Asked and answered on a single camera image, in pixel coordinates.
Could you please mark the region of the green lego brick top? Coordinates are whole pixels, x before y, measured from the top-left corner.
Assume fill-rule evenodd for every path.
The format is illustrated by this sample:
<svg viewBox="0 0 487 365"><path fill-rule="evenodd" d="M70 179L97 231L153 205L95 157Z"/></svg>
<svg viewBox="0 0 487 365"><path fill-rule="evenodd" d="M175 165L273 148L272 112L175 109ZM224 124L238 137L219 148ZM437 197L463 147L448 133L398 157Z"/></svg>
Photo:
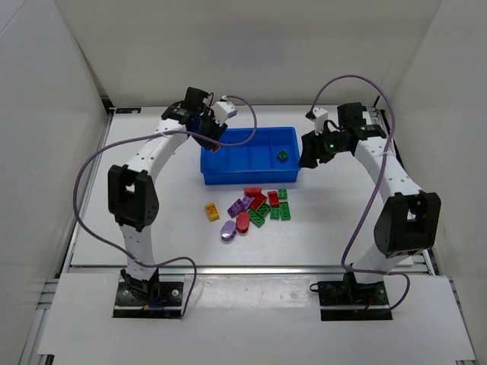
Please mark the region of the green lego brick top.
<svg viewBox="0 0 487 365"><path fill-rule="evenodd" d="M288 190L287 189L278 189L278 198L279 201L286 201L288 199Z"/></svg>

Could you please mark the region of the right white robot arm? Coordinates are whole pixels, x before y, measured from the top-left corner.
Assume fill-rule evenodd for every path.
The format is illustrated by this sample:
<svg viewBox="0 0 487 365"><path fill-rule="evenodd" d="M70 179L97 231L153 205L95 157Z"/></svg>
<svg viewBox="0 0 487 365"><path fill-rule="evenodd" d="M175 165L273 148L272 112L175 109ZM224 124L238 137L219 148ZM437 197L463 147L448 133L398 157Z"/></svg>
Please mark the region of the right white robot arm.
<svg viewBox="0 0 487 365"><path fill-rule="evenodd" d="M299 167L314 169L338 153L349 152L367 170L384 204L374 225L374 242L350 272L357 284L375 284L407 256L430 249L435 242L441 200L416 184L389 152L387 135L363 117L361 103L338 107L338 121L314 107L306 117L314 130L302 136Z"/></svg>

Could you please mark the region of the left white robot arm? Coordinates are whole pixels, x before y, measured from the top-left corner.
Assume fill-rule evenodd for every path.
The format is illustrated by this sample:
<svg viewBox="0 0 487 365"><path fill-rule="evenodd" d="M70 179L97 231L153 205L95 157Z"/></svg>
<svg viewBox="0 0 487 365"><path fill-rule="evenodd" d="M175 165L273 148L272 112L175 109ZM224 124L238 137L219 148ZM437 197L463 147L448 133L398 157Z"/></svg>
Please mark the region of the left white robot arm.
<svg viewBox="0 0 487 365"><path fill-rule="evenodd" d="M154 181L163 166L184 143L187 132L202 135L198 143L207 149L217 147L228 125L237 114L231 102L222 99L211 105L210 94L190 87L184 100L173 103L161 115L156 137L149 139L128 163L113 165L108 172L108 208L119 225L125 250L131 255L121 271L132 295L144 304L158 301L151 225L159 212Z"/></svg>

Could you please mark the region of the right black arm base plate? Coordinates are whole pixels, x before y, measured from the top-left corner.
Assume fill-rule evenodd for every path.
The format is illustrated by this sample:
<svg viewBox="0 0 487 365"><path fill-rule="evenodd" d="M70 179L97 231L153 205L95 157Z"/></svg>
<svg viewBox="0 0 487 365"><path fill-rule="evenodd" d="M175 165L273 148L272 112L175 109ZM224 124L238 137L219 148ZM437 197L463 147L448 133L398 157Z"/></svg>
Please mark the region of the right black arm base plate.
<svg viewBox="0 0 487 365"><path fill-rule="evenodd" d="M310 291L318 295L322 322L390 321L393 319L383 281L350 284L318 281Z"/></svg>

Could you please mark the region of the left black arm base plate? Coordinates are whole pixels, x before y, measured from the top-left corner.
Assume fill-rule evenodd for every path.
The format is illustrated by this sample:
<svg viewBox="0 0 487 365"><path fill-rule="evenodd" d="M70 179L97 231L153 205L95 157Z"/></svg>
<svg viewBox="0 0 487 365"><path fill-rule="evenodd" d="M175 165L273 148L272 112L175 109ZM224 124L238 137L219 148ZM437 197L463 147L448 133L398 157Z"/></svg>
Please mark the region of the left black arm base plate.
<svg viewBox="0 0 487 365"><path fill-rule="evenodd" d="M182 281L160 281L148 298L134 295L120 279L114 299L112 317L116 319L179 319L183 310Z"/></svg>

